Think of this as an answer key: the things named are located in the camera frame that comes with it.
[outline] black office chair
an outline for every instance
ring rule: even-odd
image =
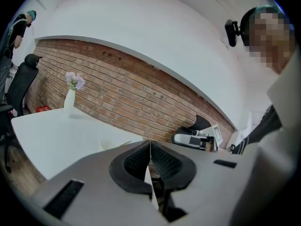
[[[15,109],[18,112],[18,116],[23,115],[22,101],[28,88],[39,72],[36,66],[40,58],[42,57],[34,54],[28,54],[25,57],[24,62],[20,64],[8,89],[7,105],[0,105],[0,137],[4,135],[4,138],[0,141],[0,146],[5,146],[4,163],[7,172],[11,172],[11,169],[8,166],[8,147],[12,145],[16,148],[20,148],[19,144],[13,141],[16,138],[10,124],[13,115],[8,112]]]
[[[197,120],[192,126],[188,128],[179,127],[179,129],[177,130],[177,134],[192,135],[192,132],[194,130],[204,130],[209,127],[211,127],[210,122],[207,121],[204,117],[197,115]]]

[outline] black headset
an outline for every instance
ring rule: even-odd
[[[232,21],[231,19],[227,20],[225,24],[226,33],[228,36],[229,44],[231,47],[236,46],[237,38],[240,35],[245,46],[249,45],[249,34],[244,33],[244,30],[247,26],[251,14],[256,10],[252,8],[246,12],[240,22],[240,27],[238,27],[237,21]]]

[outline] headphones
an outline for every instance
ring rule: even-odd
[[[227,20],[225,24],[225,30],[231,47],[236,46],[237,38],[239,35],[241,36],[244,45],[245,46],[249,45],[249,34],[245,34],[244,30],[248,24],[250,16],[256,9],[257,8],[252,8],[251,10],[246,12],[246,14],[241,19],[240,27],[238,27],[237,21],[232,21],[231,19]]]
[[[236,46],[237,38],[239,35],[241,36],[244,45],[249,46],[249,41],[250,41],[249,31],[247,29],[249,26],[248,24],[249,19],[252,14],[261,13],[261,12],[274,13],[274,14],[278,13],[279,17],[284,20],[284,23],[289,24],[290,31],[294,31],[294,27],[290,22],[289,18],[285,15],[283,10],[281,10],[278,5],[277,6],[265,5],[265,6],[255,7],[247,11],[246,14],[242,17],[240,22],[240,27],[238,27],[237,21],[232,21],[231,19],[227,20],[225,24],[225,30],[231,47]]]

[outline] desk surface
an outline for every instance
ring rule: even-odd
[[[24,152],[46,179],[87,155],[143,140],[76,108],[70,118],[56,109],[14,118],[12,125]]]

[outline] white vase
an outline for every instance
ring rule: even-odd
[[[75,101],[75,90],[70,89],[66,95],[64,102],[64,114],[66,117],[70,117]]]

